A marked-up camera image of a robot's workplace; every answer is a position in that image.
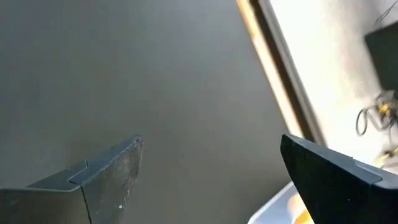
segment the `dark gray surface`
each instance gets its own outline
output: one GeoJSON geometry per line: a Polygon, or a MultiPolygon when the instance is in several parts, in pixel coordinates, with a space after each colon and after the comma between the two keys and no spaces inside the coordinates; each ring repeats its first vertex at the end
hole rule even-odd
{"type": "Polygon", "coordinates": [[[0,2],[0,185],[144,137],[124,223],[245,223],[285,124],[234,1],[0,2]]]}

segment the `angled black edge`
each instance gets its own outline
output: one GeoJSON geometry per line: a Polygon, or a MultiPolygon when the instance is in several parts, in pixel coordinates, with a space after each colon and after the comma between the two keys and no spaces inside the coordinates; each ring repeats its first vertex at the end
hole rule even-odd
{"type": "Polygon", "coordinates": [[[280,151],[316,224],[398,222],[397,175],[293,135],[280,151]]]}
{"type": "Polygon", "coordinates": [[[133,136],[24,189],[0,189],[0,223],[120,223],[141,157],[133,136]]]}

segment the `cable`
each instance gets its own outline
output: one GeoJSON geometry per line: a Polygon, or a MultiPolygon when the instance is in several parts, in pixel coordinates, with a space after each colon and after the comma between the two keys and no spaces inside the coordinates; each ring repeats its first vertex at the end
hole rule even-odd
{"type": "Polygon", "coordinates": [[[398,3],[398,1],[394,2],[392,4],[392,6],[390,8],[388,8],[386,11],[383,12],[383,14],[381,14],[381,16],[379,16],[376,21],[374,21],[374,26],[378,25],[381,23],[381,21],[386,18],[386,16],[388,16],[388,14],[390,13],[391,9],[398,3]]]}
{"type": "Polygon", "coordinates": [[[374,128],[376,128],[376,130],[378,131],[383,131],[386,129],[391,129],[393,124],[394,124],[394,120],[390,120],[388,123],[386,124],[382,124],[381,126],[378,125],[377,121],[374,119],[374,117],[369,114],[369,110],[375,108],[376,106],[370,106],[367,108],[363,108],[359,111],[357,117],[356,117],[356,122],[355,122],[355,131],[356,134],[358,136],[362,136],[366,133],[366,130],[368,129],[368,120],[370,120],[374,126],[374,128]],[[363,114],[363,122],[364,122],[364,128],[362,131],[359,130],[359,118],[361,117],[361,115],[363,114]]]}

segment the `black plastic piece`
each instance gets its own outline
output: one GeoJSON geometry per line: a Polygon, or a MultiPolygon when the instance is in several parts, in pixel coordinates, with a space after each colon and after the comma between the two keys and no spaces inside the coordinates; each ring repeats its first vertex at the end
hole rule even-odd
{"type": "Polygon", "coordinates": [[[398,22],[365,35],[374,68],[384,90],[398,90],[398,22]]]}
{"type": "Polygon", "coordinates": [[[0,223],[120,223],[141,155],[134,136],[24,189],[0,189],[0,223]]]}
{"type": "Polygon", "coordinates": [[[397,175],[292,135],[280,150],[315,223],[398,223],[397,175]]]}

